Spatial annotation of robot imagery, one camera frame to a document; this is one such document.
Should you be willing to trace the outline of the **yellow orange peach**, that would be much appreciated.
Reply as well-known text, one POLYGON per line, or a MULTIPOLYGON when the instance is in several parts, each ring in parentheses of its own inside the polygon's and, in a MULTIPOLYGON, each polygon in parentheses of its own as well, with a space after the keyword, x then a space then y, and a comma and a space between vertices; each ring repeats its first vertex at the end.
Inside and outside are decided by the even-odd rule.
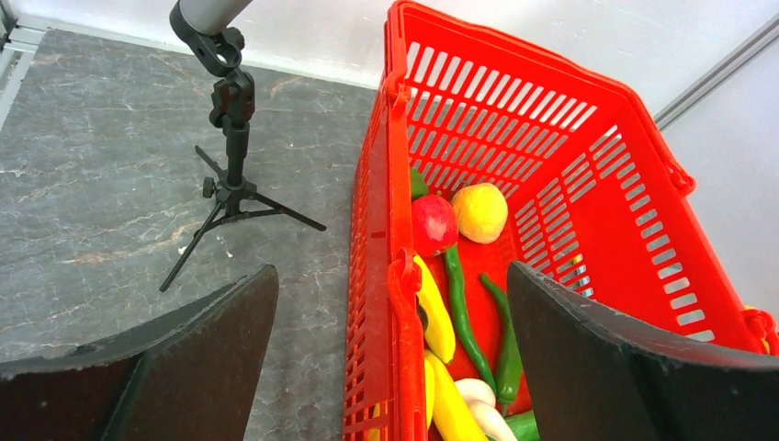
POLYGON ((488 182, 459 189, 451 205, 460 234, 474 243, 495 242, 508 219, 506 198, 497 186, 488 182))

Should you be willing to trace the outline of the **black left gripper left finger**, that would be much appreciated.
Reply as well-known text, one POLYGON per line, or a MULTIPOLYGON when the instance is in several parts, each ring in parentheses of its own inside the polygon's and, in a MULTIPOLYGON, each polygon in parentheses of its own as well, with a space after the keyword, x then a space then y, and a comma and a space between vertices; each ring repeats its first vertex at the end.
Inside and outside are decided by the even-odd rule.
POLYGON ((4 440, 240 440, 279 296, 274 266, 61 356, 1 366, 4 440))

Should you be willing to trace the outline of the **white mushroom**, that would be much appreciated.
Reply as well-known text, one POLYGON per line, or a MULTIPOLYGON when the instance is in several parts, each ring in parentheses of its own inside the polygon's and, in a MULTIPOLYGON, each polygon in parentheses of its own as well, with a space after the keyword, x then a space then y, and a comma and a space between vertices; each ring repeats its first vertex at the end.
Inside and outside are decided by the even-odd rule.
POLYGON ((460 379, 455 382, 455 386, 484 435, 490 440, 518 440, 504 417, 496 409, 495 394, 485 381, 460 379))

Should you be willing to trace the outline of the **long green chili pepper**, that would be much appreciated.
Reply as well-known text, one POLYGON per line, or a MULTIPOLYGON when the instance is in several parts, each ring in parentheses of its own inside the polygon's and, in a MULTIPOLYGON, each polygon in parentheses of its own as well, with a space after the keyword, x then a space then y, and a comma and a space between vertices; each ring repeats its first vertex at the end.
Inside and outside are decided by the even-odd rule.
POLYGON ((491 370, 491 365, 481 349, 471 326, 469 307, 467 304, 465 273, 456 244, 443 252, 443 259, 448 281, 448 297, 455 334, 466 352, 471 365, 477 370, 480 378, 490 387, 491 391, 495 392, 496 381, 491 370))

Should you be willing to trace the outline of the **yellow banana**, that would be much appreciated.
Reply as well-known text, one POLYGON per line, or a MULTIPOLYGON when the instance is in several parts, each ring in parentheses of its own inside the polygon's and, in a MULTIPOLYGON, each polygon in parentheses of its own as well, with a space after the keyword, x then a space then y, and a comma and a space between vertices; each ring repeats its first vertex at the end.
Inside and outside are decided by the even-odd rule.
POLYGON ((430 350, 448 365, 454 360, 457 347, 452 320, 440 289, 425 261, 419 255, 415 255, 413 262, 419 266, 421 272, 421 287, 417 291, 417 297, 427 316, 424 339, 430 350))

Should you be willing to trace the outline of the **red plastic basket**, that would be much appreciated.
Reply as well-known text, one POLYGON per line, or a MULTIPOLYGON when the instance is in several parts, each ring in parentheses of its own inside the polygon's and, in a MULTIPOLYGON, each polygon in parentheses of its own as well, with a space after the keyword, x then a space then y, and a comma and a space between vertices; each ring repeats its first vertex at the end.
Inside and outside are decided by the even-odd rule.
POLYGON ((504 284, 514 261, 661 329, 777 354, 777 320, 739 300, 687 202, 694 179, 632 89, 413 1, 391 5, 384 43, 353 192, 344 439, 437 439, 408 281, 411 171, 444 198, 482 182, 506 197, 497 241, 458 243, 463 313, 491 362, 502 327, 480 275, 504 284))

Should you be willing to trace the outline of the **yellow squash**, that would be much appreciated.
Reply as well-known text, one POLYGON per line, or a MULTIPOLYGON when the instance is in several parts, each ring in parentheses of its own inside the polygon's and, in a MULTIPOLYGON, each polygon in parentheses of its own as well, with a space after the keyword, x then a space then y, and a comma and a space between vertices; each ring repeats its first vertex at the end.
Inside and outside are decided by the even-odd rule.
POLYGON ((425 388, 425 420, 426 428, 429 428, 434 417, 435 407, 435 371, 430 361, 426 358, 424 364, 424 388, 425 388))
POLYGON ((433 423, 442 439, 487 441, 487 437, 457 390, 446 365, 430 350, 424 352, 424 359, 430 364, 434 374, 433 423))

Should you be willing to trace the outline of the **short green chili pepper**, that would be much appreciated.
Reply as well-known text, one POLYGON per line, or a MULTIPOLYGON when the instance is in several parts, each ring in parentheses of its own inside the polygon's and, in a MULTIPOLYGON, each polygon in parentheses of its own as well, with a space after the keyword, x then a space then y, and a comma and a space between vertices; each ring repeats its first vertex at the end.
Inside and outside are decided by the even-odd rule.
POLYGON ((493 376, 496 380, 497 400, 507 412, 519 394, 524 367, 506 294, 487 274, 480 274, 480 282, 491 294, 502 321, 501 347, 493 376))

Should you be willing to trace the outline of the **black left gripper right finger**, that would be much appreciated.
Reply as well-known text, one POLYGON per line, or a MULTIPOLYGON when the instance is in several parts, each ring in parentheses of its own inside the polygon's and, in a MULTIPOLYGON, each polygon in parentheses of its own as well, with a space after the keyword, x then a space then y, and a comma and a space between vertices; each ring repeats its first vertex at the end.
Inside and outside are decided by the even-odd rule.
POLYGON ((525 264, 507 294, 544 440, 775 440, 778 360, 673 334, 525 264))

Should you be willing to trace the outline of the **green cucumber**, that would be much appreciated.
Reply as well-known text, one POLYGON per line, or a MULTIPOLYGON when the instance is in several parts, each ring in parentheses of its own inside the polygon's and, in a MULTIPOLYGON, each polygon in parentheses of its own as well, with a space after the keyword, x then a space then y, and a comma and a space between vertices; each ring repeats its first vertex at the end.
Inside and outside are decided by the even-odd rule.
POLYGON ((518 441, 539 441, 540 434, 532 410, 525 413, 506 416, 504 421, 518 441))

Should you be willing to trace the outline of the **red apple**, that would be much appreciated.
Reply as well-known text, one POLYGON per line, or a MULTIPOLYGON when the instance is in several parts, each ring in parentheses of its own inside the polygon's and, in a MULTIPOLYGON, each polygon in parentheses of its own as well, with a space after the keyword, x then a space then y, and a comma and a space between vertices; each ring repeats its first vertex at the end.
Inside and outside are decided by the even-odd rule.
POLYGON ((414 200, 411 208, 413 247, 420 256, 439 255, 457 243, 457 218, 446 199, 426 195, 414 200))

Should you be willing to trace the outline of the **green bell pepper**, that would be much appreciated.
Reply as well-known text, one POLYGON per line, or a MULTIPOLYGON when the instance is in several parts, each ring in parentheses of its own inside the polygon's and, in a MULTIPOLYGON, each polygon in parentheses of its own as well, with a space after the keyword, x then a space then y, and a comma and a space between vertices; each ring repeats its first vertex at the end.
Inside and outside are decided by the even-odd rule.
POLYGON ((426 184, 422 173, 413 167, 410 169, 410 179, 412 200, 416 200, 430 194, 429 187, 426 184))

